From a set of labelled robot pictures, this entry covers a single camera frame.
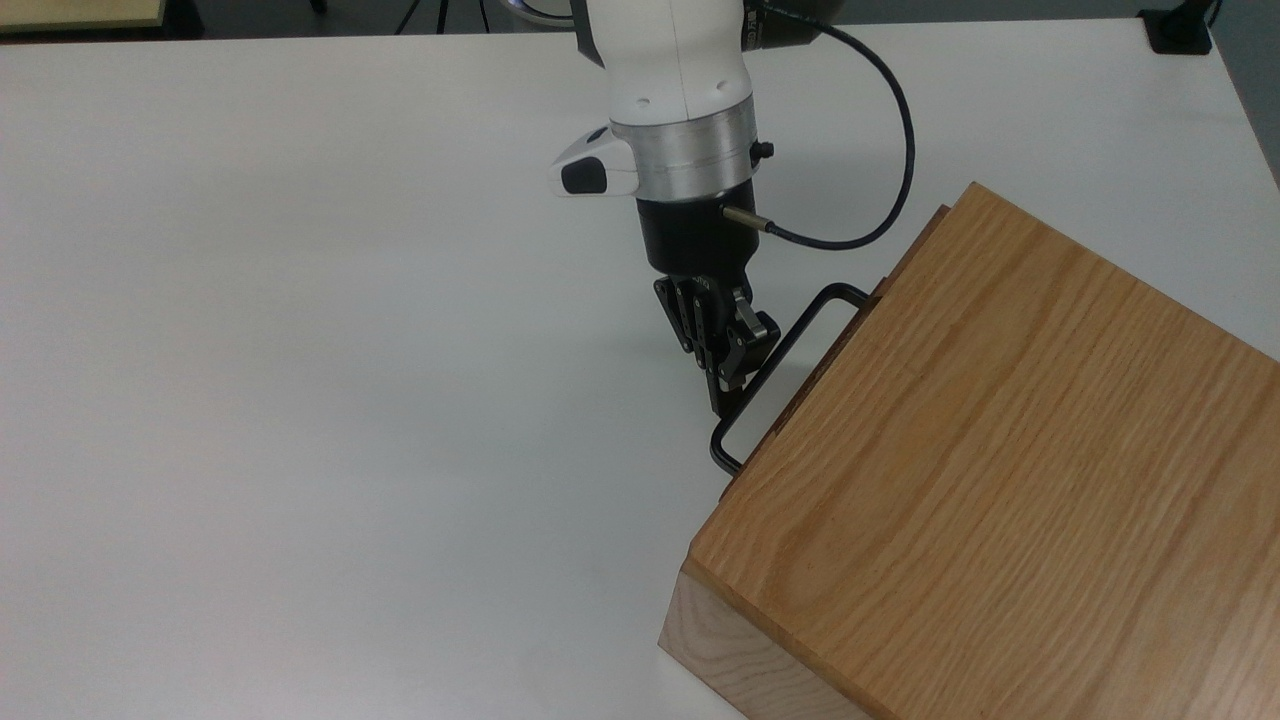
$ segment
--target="black metal handle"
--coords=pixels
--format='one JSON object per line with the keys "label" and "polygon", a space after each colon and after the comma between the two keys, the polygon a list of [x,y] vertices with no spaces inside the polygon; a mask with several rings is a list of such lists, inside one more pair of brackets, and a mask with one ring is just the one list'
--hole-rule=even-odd
{"label": "black metal handle", "polygon": [[764,387],[764,383],[769,379],[769,375],[773,374],[773,370],[782,364],[787,352],[791,351],[791,347],[797,340],[800,340],[800,336],[804,334],[804,331],[810,323],[813,323],[813,319],[818,316],[818,313],[822,311],[823,306],[832,300],[844,300],[845,302],[849,302],[854,307],[861,310],[863,306],[867,305],[868,297],[869,296],[865,292],[849,283],[832,283],[822,288],[822,292],[819,292],[817,297],[813,299],[813,302],[805,307],[804,313],[800,314],[800,318],[796,319],[796,324],[792,325],[786,337],[778,342],[778,347],[773,350],[773,354],[769,355],[768,360],[760,365],[760,370],[754,378],[751,378],[751,382],[746,384],[746,388],[742,391],[742,401],[737,404],[737,407],[735,407],[732,413],[724,415],[724,418],[722,418],[716,425],[716,429],[712,430],[712,459],[716,460],[716,464],[719,465],[722,470],[730,475],[736,475],[737,471],[742,469],[742,462],[724,450],[724,436],[728,434],[730,428],[732,428],[733,423],[736,423],[742,415],[746,406],[751,404],[751,398],[755,397],[755,393],[760,392],[760,388]]}

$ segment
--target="dark floor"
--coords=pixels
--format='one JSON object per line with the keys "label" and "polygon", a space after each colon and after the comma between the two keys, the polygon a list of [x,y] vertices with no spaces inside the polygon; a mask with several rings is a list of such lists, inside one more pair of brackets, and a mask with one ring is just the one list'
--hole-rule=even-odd
{"label": "dark floor", "polygon": [[[447,33],[529,31],[504,0],[452,0]],[[434,33],[442,0],[330,0],[324,15],[307,0],[196,0],[205,37],[287,37],[308,35],[392,35],[406,15],[404,33]],[[485,13],[480,8],[484,3]],[[1050,18],[1132,18],[1144,6],[1176,0],[846,0],[842,23],[1012,20]],[[1213,28],[1253,129],[1280,178],[1280,3],[1225,0]]]}

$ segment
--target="table surface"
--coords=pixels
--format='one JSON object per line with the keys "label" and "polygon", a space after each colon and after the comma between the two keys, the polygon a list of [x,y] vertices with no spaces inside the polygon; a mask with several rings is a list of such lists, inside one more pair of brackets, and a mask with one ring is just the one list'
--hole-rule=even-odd
{"label": "table surface", "polygon": [[[861,251],[764,241],[783,327],[979,181],[1280,357],[1280,193],[1216,54],[1132,20],[858,33],[911,100],[915,192]],[[0,67],[0,715],[737,716],[655,646],[726,478],[634,205],[544,187],[607,108],[571,37]],[[749,67],[762,211],[878,222],[874,70]]]}

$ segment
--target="wooden lid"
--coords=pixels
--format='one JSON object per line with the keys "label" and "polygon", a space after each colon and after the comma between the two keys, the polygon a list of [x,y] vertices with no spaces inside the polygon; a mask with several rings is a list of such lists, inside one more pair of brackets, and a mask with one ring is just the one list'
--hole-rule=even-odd
{"label": "wooden lid", "polygon": [[685,570],[881,719],[1280,717],[1280,365],[972,186]]}

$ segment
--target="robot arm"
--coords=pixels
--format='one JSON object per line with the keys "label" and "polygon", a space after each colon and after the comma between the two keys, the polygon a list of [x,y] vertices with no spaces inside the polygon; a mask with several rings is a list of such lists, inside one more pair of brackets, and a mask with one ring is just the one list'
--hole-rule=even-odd
{"label": "robot arm", "polygon": [[[792,0],[824,19],[842,0]],[[742,0],[573,0],[579,49],[609,76],[609,126],[582,136],[550,169],[566,196],[634,195],[654,283],[681,347],[727,415],[778,340],[751,307],[746,263],[755,228],[751,176],[772,147],[756,140],[742,51],[809,42],[814,32],[764,18]]]}

